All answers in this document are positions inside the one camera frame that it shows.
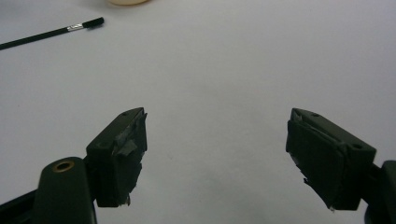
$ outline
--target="white table surface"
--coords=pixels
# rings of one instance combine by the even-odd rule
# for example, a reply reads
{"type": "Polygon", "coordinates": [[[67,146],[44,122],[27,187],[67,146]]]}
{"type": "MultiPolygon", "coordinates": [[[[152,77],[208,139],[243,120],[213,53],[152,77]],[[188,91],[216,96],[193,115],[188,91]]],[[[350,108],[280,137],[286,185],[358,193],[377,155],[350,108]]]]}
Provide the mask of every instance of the white table surface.
{"type": "Polygon", "coordinates": [[[98,17],[106,24],[0,50],[0,203],[85,147],[119,113],[148,112],[131,206],[99,223],[363,223],[327,209],[285,151],[293,107],[396,159],[396,2],[0,2],[0,42],[98,17]]]}

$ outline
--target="screw hole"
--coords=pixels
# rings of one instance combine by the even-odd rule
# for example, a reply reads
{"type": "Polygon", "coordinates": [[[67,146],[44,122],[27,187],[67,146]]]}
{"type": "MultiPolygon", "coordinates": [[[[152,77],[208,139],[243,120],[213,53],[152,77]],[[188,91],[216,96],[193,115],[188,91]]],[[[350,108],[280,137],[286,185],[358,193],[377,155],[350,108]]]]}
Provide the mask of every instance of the screw hole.
{"type": "Polygon", "coordinates": [[[355,147],[355,148],[363,148],[361,145],[359,145],[359,144],[352,144],[352,146],[353,147],[355,147]]]}
{"type": "Polygon", "coordinates": [[[61,161],[52,167],[52,171],[55,173],[61,173],[70,170],[73,166],[73,161],[61,161]]]}

